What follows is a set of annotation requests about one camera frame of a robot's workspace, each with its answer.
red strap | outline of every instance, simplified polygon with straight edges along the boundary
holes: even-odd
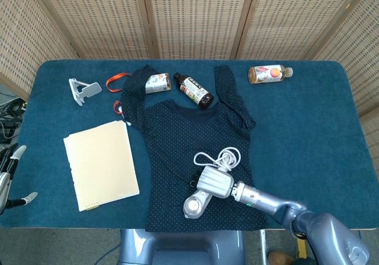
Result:
[[[111,83],[112,81],[118,80],[119,78],[124,77],[126,75],[131,76],[131,74],[128,74],[127,72],[121,72],[119,74],[112,76],[110,79],[108,79],[107,82],[105,83],[108,90],[111,91],[112,93],[121,91],[122,89],[111,89],[111,88],[109,88],[108,84]]]

blue tablecloth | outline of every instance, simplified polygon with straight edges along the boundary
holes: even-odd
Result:
[[[275,63],[292,67],[293,77],[271,84],[248,82],[251,66]],[[19,138],[27,150],[10,192],[11,199],[31,191],[37,191],[38,197],[30,205],[6,210],[0,217],[2,226],[144,228],[150,160],[138,130],[128,127],[140,194],[84,212],[78,211],[63,138],[120,119],[113,112],[120,94],[108,92],[105,82],[116,73],[134,72],[146,64],[169,72],[171,78],[175,72],[191,75],[214,95],[213,68],[229,65],[256,121],[250,164],[257,188],[300,200],[316,212],[330,212],[350,228],[379,226],[378,181],[340,64],[254,60],[54,60],[42,64]],[[103,91],[79,107],[69,78],[97,81]],[[121,81],[115,84],[122,86]],[[196,108],[175,84],[169,92],[147,95],[146,106],[169,98]],[[280,227],[272,219],[268,224]]]

navy polka dot shirt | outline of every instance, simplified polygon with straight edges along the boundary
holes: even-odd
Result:
[[[124,84],[121,93],[125,120],[141,131],[152,163],[146,230],[193,232],[265,228],[265,214],[235,202],[232,197],[213,197],[198,219],[187,219],[183,213],[185,199],[196,191],[190,182],[203,169],[193,163],[197,152],[217,158],[222,149],[228,146],[237,148],[241,162],[230,174],[235,181],[253,185],[249,147],[250,131],[255,122],[237,94],[230,68],[214,68],[219,102],[205,110],[181,107],[173,100],[145,108],[146,81],[158,73],[149,66],[137,70]]]

floor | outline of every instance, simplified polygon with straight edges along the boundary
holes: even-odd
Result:
[[[0,84],[0,104],[14,98],[12,96],[14,94]],[[360,235],[370,249],[371,258],[368,264],[379,264],[379,229],[356,231],[356,234]],[[115,265],[119,243],[118,229],[0,228],[0,260],[2,265]],[[98,262],[115,247],[115,250]],[[259,231],[245,232],[245,247],[247,265],[263,264]],[[279,249],[293,257],[297,254],[297,241],[286,231],[266,231],[266,247],[268,252]]]

beige folder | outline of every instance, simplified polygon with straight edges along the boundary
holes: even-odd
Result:
[[[80,212],[140,193],[124,122],[74,133],[63,141]]]

